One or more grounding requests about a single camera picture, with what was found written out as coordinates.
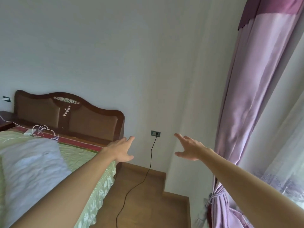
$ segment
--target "person's left hand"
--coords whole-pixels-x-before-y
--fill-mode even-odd
[[[126,137],[123,137],[120,140],[108,144],[102,149],[102,152],[109,152],[110,154],[112,154],[116,162],[131,161],[134,156],[128,155],[128,150],[134,139],[135,137],[133,136],[131,136],[128,140]]]

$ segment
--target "hand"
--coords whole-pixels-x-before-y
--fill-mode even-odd
[[[174,134],[175,137],[181,142],[184,147],[184,152],[175,152],[177,157],[182,157],[188,160],[196,161],[199,158],[199,154],[204,150],[210,151],[212,149],[207,148],[203,143],[198,142],[188,136],[182,136],[179,133]]]
[[[101,151],[108,152],[113,155],[116,162],[128,162],[131,161],[134,156],[128,155],[128,150],[132,144],[132,141],[135,137],[131,136],[128,140],[126,137],[123,137],[120,140],[111,142],[106,147],[104,147]]]

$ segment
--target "black power cord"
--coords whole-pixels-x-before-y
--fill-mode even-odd
[[[154,140],[153,146],[154,146],[154,144],[155,144],[155,142],[156,142],[157,136],[158,136],[158,133],[156,133],[156,138],[155,138],[155,140]],[[125,201],[124,201],[123,207],[121,208],[121,210],[119,211],[119,213],[117,214],[117,217],[116,217],[116,228],[118,228],[118,226],[117,226],[117,219],[118,219],[118,216],[119,216],[119,214],[123,211],[123,208],[125,207],[126,199],[127,199],[128,194],[129,194],[134,188],[136,188],[137,186],[139,186],[140,184],[142,184],[142,183],[146,180],[146,177],[147,177],[147,175],[148,175],[148,173],[149,173],[149,170],[151,169],[151,163],[152,163],[152,149],[153,149],[153,146],[152,146],[152,148],[151,148],[150,168],[148,169],[148,171],[147,171],[147,173],[146,173],[146,176],[145,176],[144,180],[143,180],[141,183],[139,183],[139,184],[137,184],[136,186],[134,186],[132,189],[130,189],[130,190],[127,192],[127,194],[126,194],[126,196],[125,196]]]

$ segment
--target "power strip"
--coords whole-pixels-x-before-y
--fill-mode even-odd
[[[27,131],[24,132],[23,135],[31,136],[35,131],[36,129],[28,129]]]

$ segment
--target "dark purple valance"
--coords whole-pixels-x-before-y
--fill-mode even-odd
[[[266,13],[297,14],[303,0],[248,0],[238,29],[243,28],[256,15]]]

